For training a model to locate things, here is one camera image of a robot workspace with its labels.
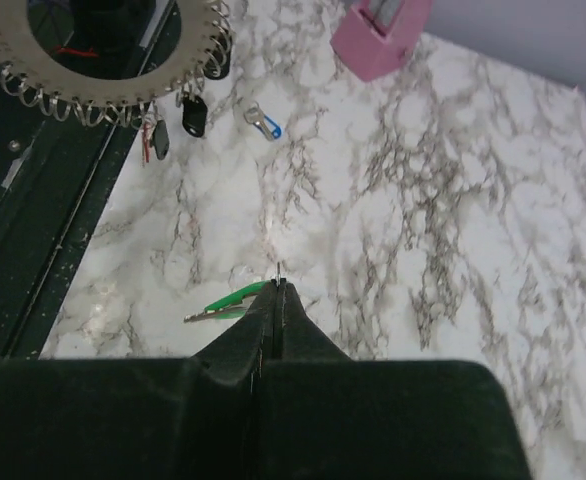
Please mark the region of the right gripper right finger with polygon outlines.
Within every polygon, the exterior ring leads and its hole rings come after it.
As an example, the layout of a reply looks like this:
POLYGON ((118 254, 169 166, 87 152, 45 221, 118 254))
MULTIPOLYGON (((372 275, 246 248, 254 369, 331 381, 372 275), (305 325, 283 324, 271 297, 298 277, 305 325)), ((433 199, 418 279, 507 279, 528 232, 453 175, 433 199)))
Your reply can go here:
POLYGON ((260 378, 264 479, 527 479, 505 391, 467 360, 355 361, 278 286, 260 378))

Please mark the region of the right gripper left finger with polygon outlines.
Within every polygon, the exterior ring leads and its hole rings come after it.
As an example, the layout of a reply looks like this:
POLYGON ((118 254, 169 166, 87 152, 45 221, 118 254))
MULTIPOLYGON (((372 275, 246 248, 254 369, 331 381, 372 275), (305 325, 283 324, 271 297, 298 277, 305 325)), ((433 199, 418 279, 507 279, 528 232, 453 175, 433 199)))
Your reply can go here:
POLYGON ((248 479, 276 284, 187 358, 0 359, 0 479, 248 479))

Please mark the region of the green tagged key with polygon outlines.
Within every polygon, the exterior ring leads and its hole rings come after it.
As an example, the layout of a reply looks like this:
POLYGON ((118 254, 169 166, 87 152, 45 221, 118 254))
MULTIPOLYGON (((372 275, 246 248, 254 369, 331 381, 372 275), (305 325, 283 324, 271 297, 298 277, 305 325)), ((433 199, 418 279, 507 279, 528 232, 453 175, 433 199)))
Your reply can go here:
MULTIPOLYGON (((276 263, 276 273, 269 283, 274 283, 278 286, 281 283, 281 263, 276 263)), ((235 292, 232 292, 225 297, 216 300, 212 304, 206 306, 200 313, 196 313, 187 316, 183 319, 184 323, 194 323, 202 320, 217 318, 217 319, 228 319, 234 317, 241 317, 249 309, 262 290, 262 288, 268 283, 267 281, 260 281, 252 283, 248 286, 242 287, 235 292)))

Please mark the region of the metal key ring disc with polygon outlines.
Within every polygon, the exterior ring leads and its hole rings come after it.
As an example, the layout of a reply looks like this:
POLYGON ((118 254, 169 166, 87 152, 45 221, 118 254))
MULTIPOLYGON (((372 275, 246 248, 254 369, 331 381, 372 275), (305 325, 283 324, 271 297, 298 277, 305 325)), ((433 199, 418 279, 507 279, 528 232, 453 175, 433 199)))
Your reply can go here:
POLYGON ((141 128, 170 93, 198 99, 224 75, 232 35, 223 1, 171 1, 177 34, 149 71, 134 66, 153 1, 0 1, 0 89, 23 106, 86 127, 141 128))

